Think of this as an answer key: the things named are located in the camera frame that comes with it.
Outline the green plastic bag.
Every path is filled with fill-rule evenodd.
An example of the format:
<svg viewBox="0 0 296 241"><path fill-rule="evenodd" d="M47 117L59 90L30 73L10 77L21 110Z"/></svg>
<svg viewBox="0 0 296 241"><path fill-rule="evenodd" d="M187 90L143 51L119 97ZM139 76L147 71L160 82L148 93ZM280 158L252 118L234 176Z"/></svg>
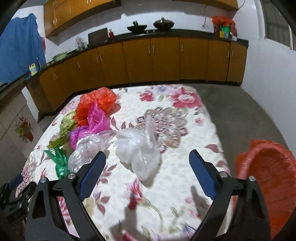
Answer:
<svg viewBox="0 0 296 241"><path fill-rule="evenodd" d="M69 158L66 156L65 150L55 147L50 150L44 150L44 153L54 161L55 163L55 171L58 179L63 179L68 176L70 173L68 169L68 160Z"/></svg>

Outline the clear plastic bag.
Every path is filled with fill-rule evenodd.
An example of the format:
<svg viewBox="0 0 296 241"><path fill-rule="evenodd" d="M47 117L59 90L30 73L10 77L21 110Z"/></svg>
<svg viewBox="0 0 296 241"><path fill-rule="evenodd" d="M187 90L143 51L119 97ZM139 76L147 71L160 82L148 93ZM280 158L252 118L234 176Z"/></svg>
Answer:
<svg viewBox="0 0 296 241"><path fill-rule="evenodd" d="M126 128L115 137L115 154L119 160L130 165L140 181L148 180L161 161L156 124L151 115L146 117L143 130Z"/></svg>
<svg viewBox="0 0 296 241"><path fill-rule="evenodd" d="M103 152L107 158L110 153L108 149L114 142L116 133L117 131L108 130L81 138L68 159L69 171L77 173L84 164L90 163L98 152Z"/></svg>

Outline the red lined trash basket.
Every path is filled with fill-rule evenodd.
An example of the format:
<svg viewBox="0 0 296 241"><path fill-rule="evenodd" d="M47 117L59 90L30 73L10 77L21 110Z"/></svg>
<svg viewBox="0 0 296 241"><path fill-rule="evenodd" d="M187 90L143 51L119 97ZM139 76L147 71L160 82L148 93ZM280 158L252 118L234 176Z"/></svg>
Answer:
<svg viewBox="0 0 296 241"><path fill-rule="evenodd" d="M235 176L254 176L267 205L271 237L288 222L295 209L295 158L271 140L252 140L249 151L235 160Z"/></svg>

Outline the lower orange kitchen cabinets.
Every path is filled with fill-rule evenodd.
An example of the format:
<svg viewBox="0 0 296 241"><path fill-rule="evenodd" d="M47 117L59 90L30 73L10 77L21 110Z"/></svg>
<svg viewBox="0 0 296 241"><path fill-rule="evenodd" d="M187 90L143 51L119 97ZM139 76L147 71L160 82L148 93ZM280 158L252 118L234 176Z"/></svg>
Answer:
<svg viewBox="0 0 296 241"><path fill-rule="evenodd" d="M31 77L27 89L39 115L54 113L75 93L103 86L213 81L241 83L247 40L152 37L92 48Z"/></svg>

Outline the orange kitchen cabinets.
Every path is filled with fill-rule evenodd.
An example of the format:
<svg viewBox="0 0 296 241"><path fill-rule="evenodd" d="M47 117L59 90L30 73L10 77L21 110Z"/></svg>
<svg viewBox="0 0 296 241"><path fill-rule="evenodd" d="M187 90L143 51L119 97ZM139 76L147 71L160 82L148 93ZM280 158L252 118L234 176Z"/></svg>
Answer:
<svg viewBox="0 0 296 241"><path fill-rule="evenodd" d="M59 35L72 25L109 9L121 8L128 3L127 15L156 11L185 10L187 1L47 1L44 4L46 37Z"/></svg>
<svg viewBox="0 0 296 241"><path fill-rule="evenodd" d="M92 48L31 77L27 89L39 115L54 113L75 93L103 86L213 81L241 83L247 40L152 37Z"/></svg>

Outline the upper orange kitchen cabinets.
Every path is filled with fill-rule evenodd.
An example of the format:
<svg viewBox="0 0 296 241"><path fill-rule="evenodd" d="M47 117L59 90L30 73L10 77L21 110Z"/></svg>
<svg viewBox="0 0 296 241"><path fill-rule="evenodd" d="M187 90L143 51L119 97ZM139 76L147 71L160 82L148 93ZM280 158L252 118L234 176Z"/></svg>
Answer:
<svg viewBox="0 0 296 241"><path fill-rule="evenodd" d="M185 10L187 1L47 1L44 4L46 37L59 35L72 25L109 9L121 8L128 3L127 15L156 11Z"/></svg>

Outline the floral tablecloth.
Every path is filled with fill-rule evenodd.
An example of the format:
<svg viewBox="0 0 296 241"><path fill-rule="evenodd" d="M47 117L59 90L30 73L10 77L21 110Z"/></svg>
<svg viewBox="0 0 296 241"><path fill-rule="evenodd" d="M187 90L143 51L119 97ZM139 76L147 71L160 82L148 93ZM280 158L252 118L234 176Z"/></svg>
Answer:
<svg viewBox="0 0 296 241"><path fill-rule="evenodd" d="M83 204L107 240L189 240L212 201L189 164L197 150L229 172L210 114L197 90L181 84L114 90L110 130L63 146L70 170L98 151L106 165Z"/></svg>

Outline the yellow-green plastic bag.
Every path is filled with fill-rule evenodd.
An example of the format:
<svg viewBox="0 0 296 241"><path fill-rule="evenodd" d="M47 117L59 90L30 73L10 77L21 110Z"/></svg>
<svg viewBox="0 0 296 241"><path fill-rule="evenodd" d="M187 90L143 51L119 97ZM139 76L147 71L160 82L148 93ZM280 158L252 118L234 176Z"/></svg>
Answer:
<svg viewBox="0 0 296 241"><path fill-rule="evenodd" d="M67 113L61 121L59 132L51 138L47 146L48 149L59 148L66 144L70 132L77 127L77 121L74 120L76 111Z"/></svg>

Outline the pink plastic bag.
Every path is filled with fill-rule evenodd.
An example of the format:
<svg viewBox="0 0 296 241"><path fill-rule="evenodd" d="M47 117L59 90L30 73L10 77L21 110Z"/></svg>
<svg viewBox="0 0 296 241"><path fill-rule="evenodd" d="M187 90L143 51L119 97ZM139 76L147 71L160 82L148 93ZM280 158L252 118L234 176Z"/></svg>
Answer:
<svg viewBox="0 0 296 241"><path fill-rule="evenodd" d="M88 125L77 126L70 132L70 146L74 150L76 149L77 143L81 138L110 129L109 118L96 102L90 104L86 121Z"/></svg>

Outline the yellow detergent bottle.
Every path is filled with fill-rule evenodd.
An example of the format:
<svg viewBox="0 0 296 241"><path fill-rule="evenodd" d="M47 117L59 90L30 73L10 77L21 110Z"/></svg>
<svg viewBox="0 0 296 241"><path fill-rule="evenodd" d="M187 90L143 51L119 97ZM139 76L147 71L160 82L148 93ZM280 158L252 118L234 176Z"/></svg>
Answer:
<svg viewBox="0 0 296 241"><path fill-rule="evenodd" d="M34 76L36 73L38 73L37 66L35 63L29 66L29 71L31 76Z"/></svg>

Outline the green pot on counter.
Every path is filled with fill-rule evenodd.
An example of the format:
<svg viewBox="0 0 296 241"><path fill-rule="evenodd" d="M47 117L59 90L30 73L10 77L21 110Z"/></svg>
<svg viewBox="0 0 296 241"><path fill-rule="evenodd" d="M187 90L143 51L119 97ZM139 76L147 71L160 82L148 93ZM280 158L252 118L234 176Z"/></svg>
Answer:
<svg viewBox="0 0 296 241"><path fill-rule="evenodd" d="M59 54L57 54L56 56L53 57L53 61L54 62L61 61L62 59L66 58L67 55L68 55L67 52L59 53Z"/></svg>

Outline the blue cloth hanging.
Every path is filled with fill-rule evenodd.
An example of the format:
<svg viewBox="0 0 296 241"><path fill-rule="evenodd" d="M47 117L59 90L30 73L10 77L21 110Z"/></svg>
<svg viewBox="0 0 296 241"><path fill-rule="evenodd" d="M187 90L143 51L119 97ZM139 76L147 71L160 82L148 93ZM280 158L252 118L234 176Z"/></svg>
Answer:
<svg viewBox="0 0 296 241"><path fill-rule="evenodd" d="M1 35L1 82L13 82L28 73L32 64L44 66L46 58L37 18L30 13L11 19Z"/></svg>

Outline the green cup on counter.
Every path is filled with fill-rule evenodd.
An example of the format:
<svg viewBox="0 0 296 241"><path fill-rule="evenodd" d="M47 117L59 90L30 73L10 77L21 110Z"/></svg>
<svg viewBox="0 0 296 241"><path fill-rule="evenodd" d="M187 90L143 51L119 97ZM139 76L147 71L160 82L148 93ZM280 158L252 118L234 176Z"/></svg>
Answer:
<svg viewBox="0 0 296 241"><path fill-rule="evenodd" d="M230 38L230 26L223 26L220 25L220 37L224 39L229 39Z"/></svg>

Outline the window with bars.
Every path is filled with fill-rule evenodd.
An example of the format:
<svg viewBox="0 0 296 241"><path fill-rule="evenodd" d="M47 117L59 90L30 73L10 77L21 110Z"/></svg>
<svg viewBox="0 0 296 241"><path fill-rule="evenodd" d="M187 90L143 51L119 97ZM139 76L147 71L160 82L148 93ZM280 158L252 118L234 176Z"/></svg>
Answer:
<svg viewBox="0 0 296 241"><path fill-rule="evenodd" d="M295 34L281 12L271 1L260 2L264 15L265 37L295 51Z"/></svg>

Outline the red bag on counter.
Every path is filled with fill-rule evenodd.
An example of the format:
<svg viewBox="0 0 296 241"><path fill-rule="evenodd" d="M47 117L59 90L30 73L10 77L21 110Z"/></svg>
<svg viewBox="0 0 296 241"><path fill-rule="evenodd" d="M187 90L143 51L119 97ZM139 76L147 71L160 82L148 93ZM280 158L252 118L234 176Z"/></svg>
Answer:
<svg viewBox="0 0 296 241"><path fill-rule="evenodd" d="M227 16L213 16L212 23L214 26L214 34L220 37L220 25L230 26L230 38L237 37L237 30L234 20L230 19Z"/></svg>

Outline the black wok left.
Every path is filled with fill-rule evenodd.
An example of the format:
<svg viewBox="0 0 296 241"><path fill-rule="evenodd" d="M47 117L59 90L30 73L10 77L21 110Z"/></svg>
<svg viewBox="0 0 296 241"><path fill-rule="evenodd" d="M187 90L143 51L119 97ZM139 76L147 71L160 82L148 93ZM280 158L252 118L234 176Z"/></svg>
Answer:
<svg viewBox="0 0 296 241"><path fill-rule="evenodd" d="M134 35L143 34L147 28L147 25L139 25L137 21L133 21L132 26L127 29Z"/></svg>

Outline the black wok with lid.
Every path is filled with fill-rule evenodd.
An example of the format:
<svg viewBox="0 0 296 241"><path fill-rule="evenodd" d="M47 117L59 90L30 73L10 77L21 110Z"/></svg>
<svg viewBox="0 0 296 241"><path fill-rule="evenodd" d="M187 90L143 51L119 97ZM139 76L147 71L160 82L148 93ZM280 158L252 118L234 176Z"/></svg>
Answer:
<svg viewBox="0 0 296 241"><path fill-rule="evenodd" d="M161 32L167 32L169 31L173 26L174 22L171 20L167 20L164 17L162 17L160 20L157 20L153 23L154 27Z"/></svg>

